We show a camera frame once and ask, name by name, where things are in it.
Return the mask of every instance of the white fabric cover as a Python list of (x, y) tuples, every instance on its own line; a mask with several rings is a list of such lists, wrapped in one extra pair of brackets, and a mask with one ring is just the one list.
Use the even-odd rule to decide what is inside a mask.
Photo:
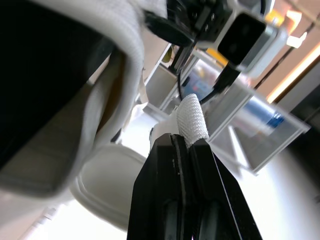
[(165, 133), (183, 136), (187, 148), (199, 139), (209, 138), (204, 114), (195, 94), (186, 96), (167, 120), (154, 126), (150, 138), (151, 147)]
[(143, 8), (166, 17), (166, 0), (31, 1), (103, 34), (126, 56), (121, 98), (97, 135), (112, 83), (119, 76), (121, 53), (118, 51), (112, 53), (94, 86), (85, 85), (2, 169), (1, 187), (51, 197), (77, 176), (93, 149), (108, 144), (124, 125), (137, 96), (144, 66)]
[(77, 20), (111, 39), (126, 54), (121, 99), (114, 114), (100, 129), (95, 147), (107, 144), (125, 123), (135, 97), (144, 66), (141, 37), (143, 9), (166, 17), (165, 0), (32, 0)]

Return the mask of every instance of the black camera lens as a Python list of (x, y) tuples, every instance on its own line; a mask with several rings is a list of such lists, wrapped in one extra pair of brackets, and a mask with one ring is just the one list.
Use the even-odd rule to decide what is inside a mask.
[(265, 23), (242, 13), (234, 20), (223, 37), (218, 51), (230, 63), (237, 66), (241, 64), (265, 29)]

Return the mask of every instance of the clear plastic box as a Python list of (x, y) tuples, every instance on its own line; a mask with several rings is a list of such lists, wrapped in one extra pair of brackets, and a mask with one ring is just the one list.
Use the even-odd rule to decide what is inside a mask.
[(215, 100), (205, 120), (212, 150), (253, 173), (310, 129), (238, 80)]

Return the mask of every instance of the black cable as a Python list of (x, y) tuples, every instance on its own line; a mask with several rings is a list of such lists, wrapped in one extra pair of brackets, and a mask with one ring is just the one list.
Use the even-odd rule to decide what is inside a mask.
[(184, 98), (182, 96), (182, 91), (181, 91), (181, 72), (177, 76), (176, 84), (178, 84), (179, 98), (182, 101)]
[(265, 15), (266, 13), (266, 0), (261, 0), (261, 10), (260, 10), (260, 13), (262, 15)]
[(240, 72), (234, 69), (230, 63), (228, 63), (216, 79), (212, 92), (210, 92), (204, 99), (202, 99), (200, 101), (200, 104), (205, 104), (216, 94), (222, 93), (225, 88), (231, 86), (234, 83), (239, 74)]

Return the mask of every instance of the ceiling light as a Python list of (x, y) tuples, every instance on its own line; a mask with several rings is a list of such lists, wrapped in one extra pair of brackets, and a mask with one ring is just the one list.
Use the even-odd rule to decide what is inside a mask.
[(286, 41), (286, 44), (297, 49), (301, 46), (302, 42), (306, 39), (306, 37), (307, 32), (305, 32), (301, 37), (289, 36)]

